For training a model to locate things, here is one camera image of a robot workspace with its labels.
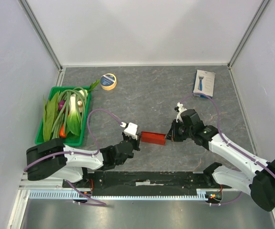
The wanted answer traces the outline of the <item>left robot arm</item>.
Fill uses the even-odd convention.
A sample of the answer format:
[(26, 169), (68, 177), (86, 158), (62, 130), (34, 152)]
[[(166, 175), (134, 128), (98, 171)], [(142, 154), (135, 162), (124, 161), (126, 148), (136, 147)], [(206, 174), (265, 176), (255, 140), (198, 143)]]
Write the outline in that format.
[(86, 187), (89, 183), (87, 170), (106, 171), (123, 165), (139, 151), (141, 134), (137, 138), (122, 133), (123, 140), (99, 152), (70, 147), (63, 140), (55, 138), (48, 142), (33, 146), (26, 151), (27, 173), (29, 181), (40, 181), (48, 178), (67, 180), (78, 187)]

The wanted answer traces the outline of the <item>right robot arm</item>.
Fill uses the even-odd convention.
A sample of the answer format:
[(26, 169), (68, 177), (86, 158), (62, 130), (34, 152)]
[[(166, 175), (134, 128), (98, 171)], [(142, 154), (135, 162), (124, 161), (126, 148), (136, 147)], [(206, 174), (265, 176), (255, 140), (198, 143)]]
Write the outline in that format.
[(207, 187), (226, 185), (247, 195), (263, 210), (275, 208), (275, 160), (267, 161), (232, 142), (212, 125), (204, 125), (194, 109), (175, 107), (176, 118), (166, 135), (167, 140), (183, 142), (191, 139), (198, 146), (215, 153), (233, 164), (229, 169), (220, 163), (211, 164), (203, 175)]

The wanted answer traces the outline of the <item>red paper box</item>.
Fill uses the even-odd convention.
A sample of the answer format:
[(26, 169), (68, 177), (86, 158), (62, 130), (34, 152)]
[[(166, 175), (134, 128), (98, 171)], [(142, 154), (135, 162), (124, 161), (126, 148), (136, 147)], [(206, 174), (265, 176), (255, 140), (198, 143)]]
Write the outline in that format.
[(165, 136), (165, 134), (142, 131), (141, 141), (164, 146), (166, 142)]

